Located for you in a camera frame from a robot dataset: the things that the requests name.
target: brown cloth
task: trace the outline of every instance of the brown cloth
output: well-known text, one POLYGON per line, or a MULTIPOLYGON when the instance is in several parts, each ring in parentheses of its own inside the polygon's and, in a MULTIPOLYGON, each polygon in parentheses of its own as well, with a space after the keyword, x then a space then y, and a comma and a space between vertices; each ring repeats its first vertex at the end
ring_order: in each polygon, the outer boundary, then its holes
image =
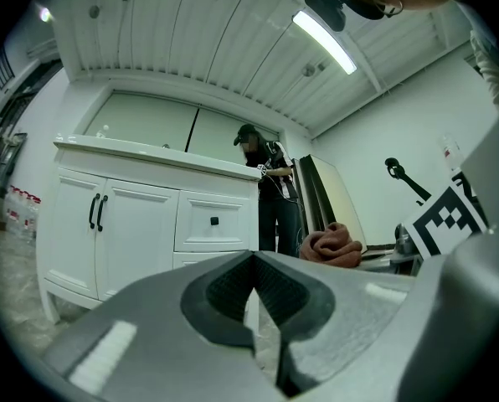
POLYGON ((301 244, 300 259, 342 268, 355 268, 361 262, 362 245, 352 241, 344 224, 333 222, 326 231, 309 234, 301 244))

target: white cabinet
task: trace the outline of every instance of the white cabinet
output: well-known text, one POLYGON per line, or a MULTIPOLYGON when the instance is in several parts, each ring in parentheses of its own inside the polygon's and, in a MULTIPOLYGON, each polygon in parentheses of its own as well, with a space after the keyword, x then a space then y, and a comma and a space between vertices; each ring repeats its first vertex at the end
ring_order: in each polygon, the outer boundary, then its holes
POLYGON ((222 251, 216 253, 173 253, 173 269, 183 268, 184 266, 197 264, 203 260, 217 258, 218 256, 230 255, 234 251, 222 251))
POLYGON ((96 298, 95 233, 90 227, 106 179, 60 168, 47 238, 50 261, 45 277, 81 295, 96 298))
POLYGON ((172 269, 179 192, 109 179, 95 242, 99 299, 172 269))
MULTIPOLYGON (((39 214, 39 289, 52 322, 54 295, 93 308, 144 277, 258 249, 257 170, 131 142, 92 152, 88 144, 119 143, 87 138, 84 150, 77 136, 63 147, 39 214)), ((255 294, 249 304, 257 331, 255 294)))
POLYGON ((250 247, 250 201, 181 192, 175 251, 215 252, 250 247))

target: cabinet door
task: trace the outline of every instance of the cabinet door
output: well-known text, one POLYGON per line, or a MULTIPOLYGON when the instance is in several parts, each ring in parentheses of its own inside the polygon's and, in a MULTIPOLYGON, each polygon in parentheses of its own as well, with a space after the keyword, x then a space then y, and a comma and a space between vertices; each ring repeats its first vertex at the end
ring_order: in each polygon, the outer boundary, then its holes
POLYGON ((95 232, 93 221, 106 179, 60 168, 48 229, 49 254, 44 255, 46 278, 81 295, 97 298, 95 284, 95 232))
POLYGON ((95 241, 102 301, 143 277, 172 269, 179 192, 108 179, 95 241))

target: ceiling light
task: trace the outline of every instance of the ceiling light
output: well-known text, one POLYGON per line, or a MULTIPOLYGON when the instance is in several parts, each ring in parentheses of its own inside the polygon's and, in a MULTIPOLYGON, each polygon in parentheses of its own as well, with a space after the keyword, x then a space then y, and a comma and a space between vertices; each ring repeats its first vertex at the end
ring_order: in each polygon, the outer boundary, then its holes
POLYGON ((52 15, 47 8, 42 8, 39 12, 39 17, 44 23, 47 23, 52 18, 52 15))
POLYGON ((305 12, 298 12, 292 21, 306 30, 341 65, 347 75, 358 69, 341 45, 317 21, 305 12))

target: black cabinet handle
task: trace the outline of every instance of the black cabinet handle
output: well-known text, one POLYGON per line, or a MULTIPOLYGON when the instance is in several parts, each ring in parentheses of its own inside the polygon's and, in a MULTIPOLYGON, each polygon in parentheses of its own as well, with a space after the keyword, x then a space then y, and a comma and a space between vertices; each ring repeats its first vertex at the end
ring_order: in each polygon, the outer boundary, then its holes
POLYGON ((102 205, 108 201, 108 197, 105 195, 104 197, 102 197, 102 200, 100 201, 100 204, 99 204, 99 213, 97 214, 97 230, 99 232, 102 232, 102 225, 100 224, 100 217, 102 216, 102 205))
POLYGON ((91 218, 93 217, 93 209, 95 208, 95 201, 99 198, 100 198, 100 194, 98 193, 91 200, 90 217, 88 218, 88 222, 90 223, 90 228, 92 228, 92 229, 95 229, 95 224, 91 221, 91 218))

